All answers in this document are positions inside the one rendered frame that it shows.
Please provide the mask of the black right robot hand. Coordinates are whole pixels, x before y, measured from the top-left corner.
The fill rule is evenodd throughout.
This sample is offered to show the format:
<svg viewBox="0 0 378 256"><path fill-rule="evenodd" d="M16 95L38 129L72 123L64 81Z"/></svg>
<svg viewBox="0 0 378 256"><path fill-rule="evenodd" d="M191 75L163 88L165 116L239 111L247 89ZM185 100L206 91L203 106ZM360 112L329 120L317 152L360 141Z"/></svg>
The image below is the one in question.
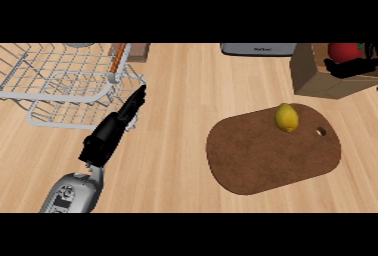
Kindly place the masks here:
<svg viewBox="0 0 378 256"><path fill-rule="evenodd" d="M323 63L330 75L340 79L373 72L378 68L378 58L355 58L342 63L326 58Z"/></svg>

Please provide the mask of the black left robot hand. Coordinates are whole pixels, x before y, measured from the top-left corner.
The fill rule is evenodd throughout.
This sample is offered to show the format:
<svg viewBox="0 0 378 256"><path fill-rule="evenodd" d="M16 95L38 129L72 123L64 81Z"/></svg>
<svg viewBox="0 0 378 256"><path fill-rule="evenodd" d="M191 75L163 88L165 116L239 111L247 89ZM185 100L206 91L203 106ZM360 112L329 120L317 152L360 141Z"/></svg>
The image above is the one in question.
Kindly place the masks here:
<svg viewBox="0 0 378 256"><path fill-rule="evenodd" d="M146 86L141 85L129 95L119 110L104 117L92 133L82 141L78 159L95 167L104 166L113 154L125 128L144 104L144 90Z"/></svg>

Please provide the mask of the red tomato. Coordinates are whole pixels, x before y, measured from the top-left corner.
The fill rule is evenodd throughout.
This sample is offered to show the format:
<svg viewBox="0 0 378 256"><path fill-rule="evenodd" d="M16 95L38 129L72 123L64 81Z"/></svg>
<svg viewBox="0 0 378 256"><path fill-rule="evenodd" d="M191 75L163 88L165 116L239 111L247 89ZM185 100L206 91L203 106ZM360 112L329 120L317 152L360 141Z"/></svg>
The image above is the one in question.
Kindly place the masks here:
<svg viewBox="0 0 378 256"><path fill-rule="evenodd" d="M327 56L335 63L343 63L361 57L363 43L329 43Z"/></svg>

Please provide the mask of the brown cardboard box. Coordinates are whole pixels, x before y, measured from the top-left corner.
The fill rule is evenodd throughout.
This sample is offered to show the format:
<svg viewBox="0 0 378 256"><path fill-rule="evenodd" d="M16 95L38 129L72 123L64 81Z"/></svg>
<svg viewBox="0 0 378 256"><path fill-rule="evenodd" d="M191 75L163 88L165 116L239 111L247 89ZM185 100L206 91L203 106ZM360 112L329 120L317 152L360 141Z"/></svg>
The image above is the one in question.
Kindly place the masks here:
<svg viewBox="0 0 378 256"><path fill-rule="evenodd" d="M378 68L373 72L339 79L326 70L326 58L326 43L296 44L289 61L295 95L340 99L378 85Z"/></svg>

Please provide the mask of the brown wooden cutting board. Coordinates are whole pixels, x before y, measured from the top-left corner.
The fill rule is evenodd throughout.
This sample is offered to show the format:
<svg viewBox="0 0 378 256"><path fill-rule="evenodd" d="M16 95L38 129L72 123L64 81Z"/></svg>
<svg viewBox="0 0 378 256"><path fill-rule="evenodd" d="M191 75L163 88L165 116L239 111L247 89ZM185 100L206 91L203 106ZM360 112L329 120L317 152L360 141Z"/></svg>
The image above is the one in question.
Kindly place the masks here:
<svg viewBox="0 0 378 256"><path fill-rule="evenodd" d="M298 128L281 131L273 108L224 118L206 137L206 160L219 186L252 195L329 173L340 161L340 143L324 116L293 104Z"/></svg>

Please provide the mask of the grey appliance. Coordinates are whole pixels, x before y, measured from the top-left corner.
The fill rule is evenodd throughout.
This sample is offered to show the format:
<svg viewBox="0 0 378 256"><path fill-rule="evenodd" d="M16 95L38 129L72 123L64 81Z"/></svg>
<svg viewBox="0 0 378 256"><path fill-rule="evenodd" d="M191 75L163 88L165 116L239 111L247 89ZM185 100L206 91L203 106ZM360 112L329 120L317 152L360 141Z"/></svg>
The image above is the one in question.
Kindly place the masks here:
<svg viewBox="0 0 378 256"><path fill-rule="evenodd" d="M221 43L221 53L231 56L290 56L295 43Z"/></svg>

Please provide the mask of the yellow lemon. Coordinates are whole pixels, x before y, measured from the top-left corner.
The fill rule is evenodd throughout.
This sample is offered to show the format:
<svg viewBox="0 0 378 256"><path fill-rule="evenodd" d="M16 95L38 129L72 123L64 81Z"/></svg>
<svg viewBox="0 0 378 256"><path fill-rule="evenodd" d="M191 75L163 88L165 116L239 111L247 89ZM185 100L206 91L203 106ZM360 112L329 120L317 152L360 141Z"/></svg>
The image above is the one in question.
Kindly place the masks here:
<svg viewBox="0 0 378 256"><path fill-rule="evenodd" d="M298 128L298 114L292 106L286 103L281 103L277 106L274 112L274 122L277 128L287 133Z"/></svg>

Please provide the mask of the orange stick with pale end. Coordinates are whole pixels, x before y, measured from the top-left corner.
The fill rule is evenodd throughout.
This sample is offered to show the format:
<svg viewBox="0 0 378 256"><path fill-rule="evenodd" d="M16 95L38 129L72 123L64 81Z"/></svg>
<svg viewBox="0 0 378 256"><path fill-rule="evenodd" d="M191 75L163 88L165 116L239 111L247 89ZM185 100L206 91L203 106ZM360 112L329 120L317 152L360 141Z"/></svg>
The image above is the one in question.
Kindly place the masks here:
<svg viewBox="0 0 378 256"><path fill-rule="evenodd" d="M125 49L125 43L119 43L118 48L115 49L112 65L110 65L109 74L107 74L107 80L112 84L118 83L115 75L116 75L118 65L122 58L123 49Z"/></svg>

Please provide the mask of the brown wooden block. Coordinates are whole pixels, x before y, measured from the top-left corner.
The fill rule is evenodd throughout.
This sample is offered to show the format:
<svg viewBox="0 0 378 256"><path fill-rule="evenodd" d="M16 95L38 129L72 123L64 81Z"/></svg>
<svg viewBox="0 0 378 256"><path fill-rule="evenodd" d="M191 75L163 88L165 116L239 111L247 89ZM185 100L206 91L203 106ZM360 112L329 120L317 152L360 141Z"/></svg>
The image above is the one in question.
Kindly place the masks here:
<svg viewBox="0 0 378 256"><path fill-rule="evenodd" d="M128 62L144 63L147 60L149 43L132 43L129 48Z"/></svg>

